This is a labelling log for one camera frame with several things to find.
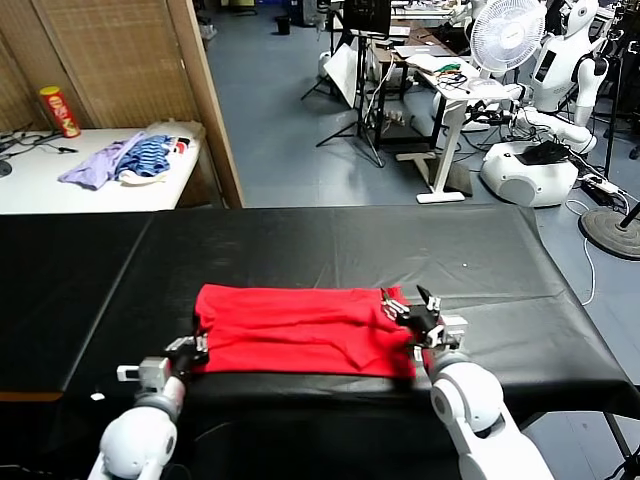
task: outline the cloth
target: cloth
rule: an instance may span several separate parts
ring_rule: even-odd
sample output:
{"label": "cloth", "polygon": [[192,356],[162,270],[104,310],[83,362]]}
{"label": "cloth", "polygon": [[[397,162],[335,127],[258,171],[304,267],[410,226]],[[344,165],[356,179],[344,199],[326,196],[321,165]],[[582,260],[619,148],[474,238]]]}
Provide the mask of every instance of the cloth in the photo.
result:
{"label": "cloth", "polygon": [[[399,287],[389,295],[406,303]],[[409,331],[381,309],[380,289],[205,285],[196,315],[208,332],[204,372],[298,372],[413,377]]]}
{"label": "cloth", "polygon": [[59,182],[75,183],[90,190],[98,190],[108,180],[113,180],[122,157],[145,137],[138,132],[126,142],[113,142],[94,153],[80,165],[58,177]]}
{"label": "cloth", "polygon": [[170,143],[168,135],[152,135],[140,140],[122,157],[116,173],[131,170],[140,177],[154,177],[169,170]]}
{"label": "cloth", "polygon": [[141,177],[131,170],[124,170],[118,174],[118,181],[122,182],[124,185],[139,187],[149,185],[150,183],[165,182],[168,175],[169,172],[162,172],[155,177]]}

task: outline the striped cloth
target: striped cloth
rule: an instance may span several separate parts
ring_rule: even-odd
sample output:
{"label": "striped cloth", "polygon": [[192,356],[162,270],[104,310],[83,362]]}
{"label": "striped cloth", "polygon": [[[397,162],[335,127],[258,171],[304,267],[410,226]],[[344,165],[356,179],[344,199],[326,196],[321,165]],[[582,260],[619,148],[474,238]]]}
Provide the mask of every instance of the striped cloth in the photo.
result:
{"label": "striped cloth", "polygon": [[170,142],[168,135],[153,135],[140,140],[120,160],[116,176],[131,170],[141,177],[154,177],[169,170],[167,154]]}

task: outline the white desk leg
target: white desk leg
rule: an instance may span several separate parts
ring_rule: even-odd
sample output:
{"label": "white desk leg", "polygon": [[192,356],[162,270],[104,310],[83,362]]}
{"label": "white desk leg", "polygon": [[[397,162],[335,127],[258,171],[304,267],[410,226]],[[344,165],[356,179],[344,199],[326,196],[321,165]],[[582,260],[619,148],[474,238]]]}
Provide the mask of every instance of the white desk leg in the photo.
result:
{"label": "white desk leg", "polygon": [[432,193],[421,193],[417,195],[416,199],[418,203],[460,202],[464,200],[464,195],[460,192],[445,192],[444,185],[447,182],[453,161],[453,154],[458,145],[458,138],[460,138],[460,131],[462,130],[462,122],[464,122],[466,109],[466,101],[449,102],[447,104],[445,115],[447,115],[447,123],[450,125],[447,142],[444,145],[444,151],[440,158],[440,165],[438,165]]}

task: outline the black round base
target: black round base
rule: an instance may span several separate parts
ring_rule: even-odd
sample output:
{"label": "black round base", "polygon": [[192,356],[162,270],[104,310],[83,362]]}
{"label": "black round base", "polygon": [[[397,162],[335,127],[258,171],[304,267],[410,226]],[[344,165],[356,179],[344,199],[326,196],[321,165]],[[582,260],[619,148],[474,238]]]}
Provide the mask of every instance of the black round base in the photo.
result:
{"label": "black round base", "polygon": [[625,260],[640,261],[640,221],[634,219],[623,229],[622,219],[621,213],[598,208],[580,215],[578,227],[601,250]]}

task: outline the fan grille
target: fan grille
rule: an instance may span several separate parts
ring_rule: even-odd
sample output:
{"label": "fan grille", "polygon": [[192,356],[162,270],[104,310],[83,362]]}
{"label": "fan grille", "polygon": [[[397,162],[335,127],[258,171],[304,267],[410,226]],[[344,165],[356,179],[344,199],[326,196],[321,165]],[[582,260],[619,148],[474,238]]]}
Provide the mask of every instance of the fan grille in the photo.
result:
{"label": "fan grille", "polygon": [[545,9],[537,0],[497,0],[471,31],[471,55],[484,70],[503,73],[533,55],[544,34]]}

